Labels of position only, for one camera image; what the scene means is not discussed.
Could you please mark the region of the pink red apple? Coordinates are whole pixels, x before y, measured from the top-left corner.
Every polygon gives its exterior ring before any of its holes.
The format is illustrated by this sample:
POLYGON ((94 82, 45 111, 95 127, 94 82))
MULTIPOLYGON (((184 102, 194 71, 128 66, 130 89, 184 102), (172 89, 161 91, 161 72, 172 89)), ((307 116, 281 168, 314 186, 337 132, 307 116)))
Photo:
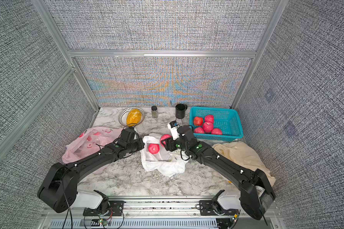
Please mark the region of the pink red apple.
POLYGON ((163 146, 163 147, 165 147, 165 140, 166 139, 168 139, 168 138, 171 138, 172 136, 171 135, 169 135, 169 134, 165 134, 165 135, 163 135, 163 136, 161 136, 161 138, 160 138, 160 144, 163 146))
POLYGON ((202 125, 202 129, 205 133, 211 133, 212 130, 214 129, 214 123, 212 122, 204 122, 203 125, 202 125))
POLYGON ((197 133, 197 134, 204 134, 205 131, 204 131, 204 129, 203 129, 202 127, 196 127, 196 128, 194 129, 194 133, 197 133))
POLYGON ((148 145, 148 152, 151 154, 158 154, 160 151, 160 145, 159 144, 155 144, 155 143, 151 143, 148 145))
POLYGON ((219 128, 214 128, 214 129, 212 129, 211 134, 213 134, 213 135, 222 135, 223 132, 219 128))

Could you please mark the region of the white plastic bag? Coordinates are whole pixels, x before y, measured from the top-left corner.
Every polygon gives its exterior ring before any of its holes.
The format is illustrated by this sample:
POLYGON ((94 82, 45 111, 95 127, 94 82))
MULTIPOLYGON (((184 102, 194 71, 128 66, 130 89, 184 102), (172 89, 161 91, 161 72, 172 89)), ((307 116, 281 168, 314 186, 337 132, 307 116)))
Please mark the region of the white plastic bag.
POLYGON ((187 161, 183 160, 181 156, 186 156, 179 150, 167 151, 161 144, 160 134, 150 134, 143 137, 145 144, 141 153, 141 163, 146 171, 158 170, 162 175, 172 177, 176 174, 185 172, 185 165, 187 161), (158 154, 151 154, 148 152, 148 145, 151 143, 159 144, 160 151, 158 154))

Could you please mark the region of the pink plastic bag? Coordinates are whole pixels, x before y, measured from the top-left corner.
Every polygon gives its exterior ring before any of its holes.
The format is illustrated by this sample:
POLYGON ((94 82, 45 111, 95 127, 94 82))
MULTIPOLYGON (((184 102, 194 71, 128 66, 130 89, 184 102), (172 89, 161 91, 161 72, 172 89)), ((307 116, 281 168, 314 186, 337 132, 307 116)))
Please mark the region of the pink plastic bag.
POLYGON ((76 140, 66 145, 62 156, 64 164, 78 161, 100 151, 104 146, 113 142, 122 132, 122 128, 92 127, 86 129, 76 140))

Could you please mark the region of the cream banana print plastic bag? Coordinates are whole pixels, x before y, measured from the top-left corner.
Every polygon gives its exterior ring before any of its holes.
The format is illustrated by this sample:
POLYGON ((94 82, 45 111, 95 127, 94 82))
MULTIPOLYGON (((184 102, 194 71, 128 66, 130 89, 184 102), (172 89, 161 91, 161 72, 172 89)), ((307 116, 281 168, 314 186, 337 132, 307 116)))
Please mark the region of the cream banana print plastic bag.
POLYGON ((262 170, 266 174, 270 185, 272 187, 274 186, 276 178, 270 174, 270 170, 264 165, 256 151, 246 143, 235 141, 224 144, 215 144, 213 145, 213 149, 242 167, 251 169, 252 171, 255 171, 256 169, 262 170))

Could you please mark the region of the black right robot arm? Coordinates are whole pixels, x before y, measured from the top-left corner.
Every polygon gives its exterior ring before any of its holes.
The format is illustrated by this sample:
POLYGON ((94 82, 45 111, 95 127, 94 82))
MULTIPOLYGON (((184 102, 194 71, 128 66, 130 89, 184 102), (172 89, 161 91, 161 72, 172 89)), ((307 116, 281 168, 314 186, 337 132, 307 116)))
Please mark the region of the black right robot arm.
POLYGON ((197 140, 189 125, 179 126, 173 121, 167 127, 172 136, 161 141, 167 151, 179 149, 189 160, 216 170, 239 189, 242 209, 253 219, 264 218, 276 196, 262 170, 252 171, 227 159, 207 143, 197 140))

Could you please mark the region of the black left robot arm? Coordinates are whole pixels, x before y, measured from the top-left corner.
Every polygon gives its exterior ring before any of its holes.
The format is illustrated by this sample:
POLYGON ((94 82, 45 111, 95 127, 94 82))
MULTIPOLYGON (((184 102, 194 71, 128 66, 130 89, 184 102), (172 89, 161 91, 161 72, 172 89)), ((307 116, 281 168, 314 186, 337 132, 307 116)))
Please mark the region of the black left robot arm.
POLYGON ((55 212, 64 212, 74 204, 78 197, 77 185, 82 179, 101 167, 143 148, 144 143, 135 128, 125 128, 116 140, 105 145, 101 150, 72 163, 53 164, 37 196, 55 212))

